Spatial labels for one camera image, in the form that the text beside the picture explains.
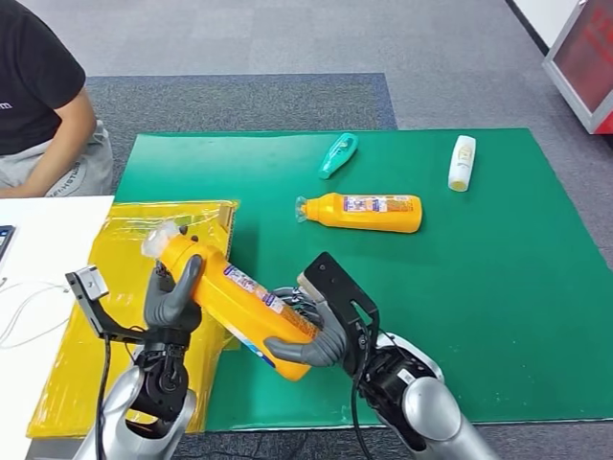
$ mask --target gray floor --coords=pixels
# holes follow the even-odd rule
[[[113,193],[140,132],[397,128],[383,74],[90,77],[86,84],[112,134]]]
[[[503,0],[25,1],[90,76],[383,72],[400,128],[529,127],[613,266],[613,154],[582,131]],[[509,459],[613,451],[610,424],[484,432]],[[258,436],[187,439],[179,458],[241,458],[204,453],[247,455]],[[286,458],[302,436],[267,434],[258,456]],[[379,458],[399,456],[388,432],[369,442]],[[360,457],[351,432],[316,432],[296,458]]]

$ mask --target yellow plastic bottle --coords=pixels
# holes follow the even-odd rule
[[[182,235],[174,222],[166,221],[151,232],[142,249],[144,255],[165,265],[175,280],[190,257],[201,255],[204,267],[194,291],[196,303],[286,379],[299,380],[310,369],[277,359],[264,345],[264,339],[308,343],[317,335],[315,326],[229,264],[215,246],[192,241]]]
[[[413,233],[421,223],[421,201],[414,195],[339,195],[296,201],[298,221],[329,227]]]

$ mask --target black t-shirt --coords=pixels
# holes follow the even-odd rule
[[[77,96],[85,73],[32,11],[0,0],[0,155],[52,139],[60,124],[54,109]]]

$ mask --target green cutting mat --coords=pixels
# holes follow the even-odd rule
[[[465,194],[446,186],[459,134],[477,139]],[[318,179],[338,135],[141,135],[115,199],[239,198],[231,260],[269,288],[329,251],[476,422],[613,417],[613,275],[529,130],[360,132],[351,162]],[[415,235],[296,222],[296,197],[333,191],[415,194],[424,220]],[[349,425],[350,386],[225,352],[207,427]],[[365,405],[360,418],[376,423]]]

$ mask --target white bottle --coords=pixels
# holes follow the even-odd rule
[[[449,188],[455,192],[468,190],[477,141],[474,137],[458,136],[449,167]]]

